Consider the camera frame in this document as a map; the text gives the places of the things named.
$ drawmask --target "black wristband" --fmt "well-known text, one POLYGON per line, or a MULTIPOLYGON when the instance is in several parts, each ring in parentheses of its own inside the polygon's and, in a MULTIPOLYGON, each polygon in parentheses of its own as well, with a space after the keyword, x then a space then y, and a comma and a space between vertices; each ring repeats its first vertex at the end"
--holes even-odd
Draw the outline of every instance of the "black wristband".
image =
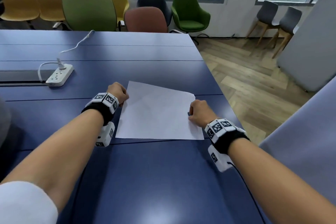
POLYGON ((226 132, 223 134, 216 143, 213 143, 212 140, 211 143, 215 147, 215 149, 221 153, 221 154, 227 154, 227 151, 229 150, 230 144, 239 138, 245 138, 250 141, 250 139, 242 132, 239 132, 237 130, 226 132))
POLYGON ((113 119, 113 114, 111 114, 109 107, 107 107, 103 103, 90 103, 87 107, 83 109, 82 113, 89 109, 95 109, 102 114, 104 119, 104 126, 106 126, 107 123, 109 123, 113 119))

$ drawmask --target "blue table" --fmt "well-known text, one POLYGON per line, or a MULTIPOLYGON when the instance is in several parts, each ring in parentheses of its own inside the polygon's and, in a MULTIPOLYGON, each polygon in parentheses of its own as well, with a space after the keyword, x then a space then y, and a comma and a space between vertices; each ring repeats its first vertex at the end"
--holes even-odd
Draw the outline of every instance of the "blue table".
MULTIPOLYGON (((37 69, 40 60, 55 59, 56 52, 85 35, 2 30, 0 69, 37 69)), ((187 35, 95 32, 63 60, 71 60, 75 72, 60 88, 0 87, 14 122, 25 132, 8 171, 114 81, 191 92, 219 116, 240 125, 187 35)), ((113 120, 116 127, 119 117, 120 109, 113 120)), ((77 196, 72 195, 59 223, 69 223, 70 218, 74 223, 99 224, 261 223, 243 181, 233 168, 218 172, 207 152, 209 145, 208 138, 160 141, 114 136, 110 146, 95 148, 74 191, 77 196)))

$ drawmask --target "human hand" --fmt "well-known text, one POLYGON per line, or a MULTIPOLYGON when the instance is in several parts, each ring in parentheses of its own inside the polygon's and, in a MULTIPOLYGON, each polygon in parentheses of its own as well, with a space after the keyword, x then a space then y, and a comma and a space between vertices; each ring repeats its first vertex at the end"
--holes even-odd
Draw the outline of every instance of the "human hand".
POLYGON ((217 115, 208 106, 205 100, 195 100, 190 104, 189 120, 201 128, 205 128, 207 124, 217 119, 217 115))
POLYGON ((106 92, 111 93, 118 99, 119 106, 123 106, 124 101, 129 99, 129 95, 126 92, 126 89, 118 82, 115 82, 112 85, 110 85, 107 88, 106 92))

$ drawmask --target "person's left arm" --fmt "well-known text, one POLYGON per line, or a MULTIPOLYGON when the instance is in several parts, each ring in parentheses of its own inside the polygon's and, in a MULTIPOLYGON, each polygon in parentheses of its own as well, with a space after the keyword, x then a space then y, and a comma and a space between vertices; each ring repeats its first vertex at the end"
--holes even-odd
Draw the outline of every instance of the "person's left arm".
MULTIPOLYGON (((118 98, 120 105, 128 99, 125 88, 117 82, 107 92, 118 98)), ((103 123, 99 111, 86 110, 33 150, 1 184, 11 181, 35 184, 61 212, 91 156, 103 123)))

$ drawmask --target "yellow chair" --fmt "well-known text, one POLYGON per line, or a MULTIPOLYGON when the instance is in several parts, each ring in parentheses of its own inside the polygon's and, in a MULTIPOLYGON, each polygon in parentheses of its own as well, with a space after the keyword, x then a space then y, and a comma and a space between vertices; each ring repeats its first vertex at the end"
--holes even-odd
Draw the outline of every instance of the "yellow chair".
POLYGON ((119 26, 119 31, 121 31, 121 20, 124 20, 125 12, 129 7, 128 0, 112 0, 116 14, 117 14, 117 24, 119 26))
POLYGON ((47 21, 65 20, 62 0, 37 0, 40 4, 40 18, 47 21))
POLYGON ((37 0, 2 0, 5 12, 0 16, 3 20, 27 21, 29 27, 34 29, 31 24, 32 19, 40 15, 40 6, 37 0))

